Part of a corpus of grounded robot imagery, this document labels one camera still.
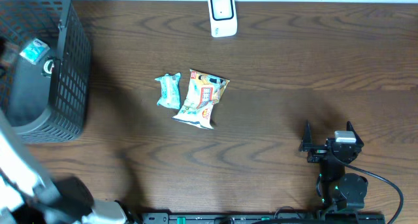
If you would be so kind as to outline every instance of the chip bag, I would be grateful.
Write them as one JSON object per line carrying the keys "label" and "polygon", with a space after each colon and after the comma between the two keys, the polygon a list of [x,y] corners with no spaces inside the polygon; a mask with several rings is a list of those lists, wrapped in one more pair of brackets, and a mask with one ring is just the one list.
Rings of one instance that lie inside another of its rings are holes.
{"label": "chip bag", "polygon": [[162,105],[167,108],[180,109],[180,92],[178,91],[178,82],[182,77],[181,73],[175,75],[166,74],[155,80],[161,83],[161,98],[157,106]]}
{"label": "chip bag", "polygon": [[187,123],[201,129],[213,129],[210,114],[219,102],[229,80],[190,70],[189,92],[174,120]]}

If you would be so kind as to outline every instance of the basket bottom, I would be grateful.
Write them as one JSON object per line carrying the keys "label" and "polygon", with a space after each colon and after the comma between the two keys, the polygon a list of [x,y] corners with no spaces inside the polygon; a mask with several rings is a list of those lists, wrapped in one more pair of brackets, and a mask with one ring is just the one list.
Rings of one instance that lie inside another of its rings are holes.
{"label": "basket bottom", "polygon": [[42,39],[50,50],[33,65],[19,56],[10,92],[6,118],[13,127],[27,125],[37,119],[48,104],[51,78],[42,75],[45,61],[56,56],[57,40]]}

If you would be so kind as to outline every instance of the blue and white package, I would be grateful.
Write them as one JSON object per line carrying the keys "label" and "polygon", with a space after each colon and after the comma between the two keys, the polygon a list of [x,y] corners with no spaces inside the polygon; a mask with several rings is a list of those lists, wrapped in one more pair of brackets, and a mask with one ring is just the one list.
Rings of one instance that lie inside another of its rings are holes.
{"label": "blue and white package", "polygon": [[47,44],[39,39],[34,39],[20,52],[20,55],[30,63],[36,65],[49,49],[50,47]]}
{"label": "blue and white package", "polygon": [[178,82],[182,77],[181,73],[175,75],[165,74],[155,80],[161,83],[161,98],[157,106],[162,105],[167,108],[180,109],[180,92],[178,91]]}

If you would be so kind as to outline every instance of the wooden table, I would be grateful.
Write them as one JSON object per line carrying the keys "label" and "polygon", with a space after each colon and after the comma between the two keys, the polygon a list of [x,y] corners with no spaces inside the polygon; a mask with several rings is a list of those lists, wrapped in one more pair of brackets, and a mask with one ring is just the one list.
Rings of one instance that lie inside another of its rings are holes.
{"label": "wooden table", "polygon": [[[364,140],[353,163],[400,186],[418,215],[418,6],[237,3],[238,34],[210,36],[203,2],[75,1],[93,45],[88,118],[76,141],[29,146],[54,174],[96,198],[172,212],[307,209],[319,167],[298,152],[350,120]],[[231,80],[215,130],[171,119],[154,78],[189,69]],[[398,195],[370,178],[366,211],[387,221]]]}

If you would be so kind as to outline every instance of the gray basket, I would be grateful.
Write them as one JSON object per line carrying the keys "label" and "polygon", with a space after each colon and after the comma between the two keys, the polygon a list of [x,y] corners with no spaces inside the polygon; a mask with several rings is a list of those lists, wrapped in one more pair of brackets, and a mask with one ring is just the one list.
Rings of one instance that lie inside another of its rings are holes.
{"label": "gray basket", "polygon": [[0,80],[0,88],[11,86],[0,106],[16,133],[27,143],[76,139],[86,113],[91,46],[71,0],[0,0],[0,32],[21,48],[38,38],[51,48],[44,59],[56,59],[51,78],[41,74],[44,59],[32,65],[19,57]]}

